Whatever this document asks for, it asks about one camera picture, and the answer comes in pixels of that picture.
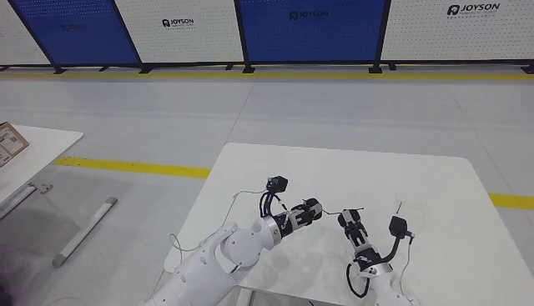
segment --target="white pegboard panel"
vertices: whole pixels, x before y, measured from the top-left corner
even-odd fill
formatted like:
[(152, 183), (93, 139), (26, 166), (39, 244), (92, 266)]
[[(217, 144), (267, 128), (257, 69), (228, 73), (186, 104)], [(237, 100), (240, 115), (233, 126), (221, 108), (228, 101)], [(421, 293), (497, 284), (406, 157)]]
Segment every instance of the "white pegboard panel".
[(243, 62), (234, 0), (115, 2), (144, 63)]
[(0, 0), (0, 65), (50, 64), (9, 5)]
[(534, 0), (391, 2), (383, 60), (532, 58)]

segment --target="cardboard box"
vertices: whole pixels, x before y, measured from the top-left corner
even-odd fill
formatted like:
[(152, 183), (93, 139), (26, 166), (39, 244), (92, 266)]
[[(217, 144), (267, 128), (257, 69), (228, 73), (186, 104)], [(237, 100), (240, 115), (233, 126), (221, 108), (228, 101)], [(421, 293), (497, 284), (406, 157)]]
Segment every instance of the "cardboard box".
[(29, 145), (13, 125), (0, 123), (0, 167), (21, 153)]

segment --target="metal table leg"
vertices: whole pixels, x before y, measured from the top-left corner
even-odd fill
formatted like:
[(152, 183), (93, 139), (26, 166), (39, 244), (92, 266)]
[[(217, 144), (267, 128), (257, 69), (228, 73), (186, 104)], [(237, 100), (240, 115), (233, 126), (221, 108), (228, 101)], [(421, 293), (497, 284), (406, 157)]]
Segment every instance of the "metal table leg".
[(97, 212), (91, 217), (89, 225), (76, 233), (74, 238), (72, 238), (65, 248), (59, 252), (58, 255), (53, 259), (52, 265), (55, 268), (59, 268), (65, 263), (67, 258), (73, 253), (74, 249), (88, 236), (89, 232), (97, 225), (97, 223), (102, 219), (102, 217), (111, 209), (111, 207), (117, 202), (115, 197), (110, 197), (106, 200), (104, 204), (97, 210)]
[(236, 306), (252, 306), (256, 292), (248, 288), (241, 288)]
[(8, 215), (14, 208), (16, 208), (20, 203), (23, 202), (26, 197), (31, 193), (37, 190), (34, 186), (27, 186), (26, 188), (20, 190), (12, 200), (4, 208), (0, 208), (0, 219)]

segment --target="gray floor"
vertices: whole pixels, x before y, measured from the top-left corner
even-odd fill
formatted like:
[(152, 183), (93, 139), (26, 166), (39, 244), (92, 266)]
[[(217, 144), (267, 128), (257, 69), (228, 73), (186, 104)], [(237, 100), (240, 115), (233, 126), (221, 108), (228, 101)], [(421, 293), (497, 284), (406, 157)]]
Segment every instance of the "gray floor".
[[(259, 71), (304, 70), (348, 71)], [(514, 67), (440, 71), (519, 73)], [(84, 132), (68, 152), (75, 157), (210, 168), (228, 142), (447, 155), (469, 159), (488, 192), (522, 195), (534, 194), (532, 101), (533, 81), (0, 78), (0, 119)], [(32, 196), (0, 222), (0, 268), (17, 305), (61, 298), (53, 305), (137, 304), (162, 278), (168, 234), (179, 231), (203, 185), (59, 166), (40, 177), (54, 184), (51, 202)], [(52, 202), (83, 226), (109, 196), (118, 206), (53, 269), (53, 255), (77, 227)], [(534, 211), (498, 211), (534, 270)], [(306, 303), (270, 295), (254, 303), (286, 304)]]

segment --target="black metal frame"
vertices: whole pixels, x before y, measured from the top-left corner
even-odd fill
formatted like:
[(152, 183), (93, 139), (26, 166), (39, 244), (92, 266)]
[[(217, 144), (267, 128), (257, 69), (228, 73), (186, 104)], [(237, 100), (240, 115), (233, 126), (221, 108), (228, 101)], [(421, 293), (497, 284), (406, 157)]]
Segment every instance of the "black metal frame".
[(237, 17), (237, 27), (239, 29), (239, 39), (241, 40), (241, 49), (243, 50), (244, 70), (243, 73), (254, 73), (255, 68), (252, 67), (249, 59), (249, 49), (247, 48), (247, 41), (244, 35), (243, 15), (241, 13), (241, 2), (234, 0), (235, 16)]
[(198, 66), (212, 66), (212, 65), (226, 65), (226, 70), (232, 69), (234, 65), (243, 64), (244, 71), (243, 73), (253, 73), (255, 68), (252, 65), (260, 64), (324, 64), (324, 65), (367, 65), (372, 64), (372, 67), (369, 68), (369, 73), (382, 73), (380, 68), (381, 64), (387, 64), (391, 71), (396, 70), (396, 64), (517, 64), (517, 65), (527, 65), (522, 67), (525, 73), (534, 74), (534, 59), (492, 59), (492, 60), (385, 60), (381, 59), (382, 49), (384, 47), (385, 33), (387, 29), (387, 23), (390, 14), (392, 0), (384, 1), (384, 9), (382, 11), (382, 19), (380, 22), (380, 31), (378, 37), (378, 44), (376, 49), (376, 54), (374, 59), (364, 60), (364, 61), (259, 61), (251, 62), (249, 59), (249, 51), (246, 43), (246, 36), (244, 32), (243, 16), (241, 12), (241, 5), (239, 0), (234, 0), (235, 14), (237, 17), (237, 24), (239, 29), (239, 37), (241, 41), (241, 49), (243, 51), (243, 62), (192, 62), (192, 63), (143, 63), (137, 48), (134, 45), (134, 41), (130, 36), (128, 28), (124, 23), (123, 17), (118, 10), (117, 3), (115, 0), (110, 0), (113, 5), (113, 9), (117, 14), (117, 17), (120, 21), (121, 27), (126, 34), (130, 47), (133, 49), (135, 57), (137, 58), (137, 63), (121, 63), (121, 64), (57, 64), (53, 61), (50, 54), (44, 48), (41, 41), (38, 39), (35, 32), (31, 29), (27, 21), (24, 19), (24, 16), (19, 11), (17, 5), (13, 0), (8, 0), (9, 4), (18, 15), (19, 19), (24, 24), (24, 27), (28, 30), (30, 35), (33, 37), (39, 48), (43, 51), (44, 55), (47, 57), (50, 64), (7, 64), (2, 67), (0, 71), (5, 70), (10, 67), (18, 68), (49, 68), (52, 67), (55, 70), (54, 74), (60, 74), (65, 72), (64, 68), (74, 68), (74, 67), (101, 67), (100, 72), (105, 71), (109, 67), (121, 67), (121, 68), (140, 68), (140, 73), (148, 73), (153, 68), (182, 68), (182, 67), (198, 67)]
[(380, 32), (378, 33), (378, 45), (376, 46), (376, 55), (373, 67), (369, 68), (369, 73), (382, 73), (380, 68), (380, 59), (382, 58), (382, 49), (384, 48), (385, 31), (387, 22), (390, 18), (391, 0), (384, 0), (384, 9), (382, 9), (382, 20), (380, 22)]

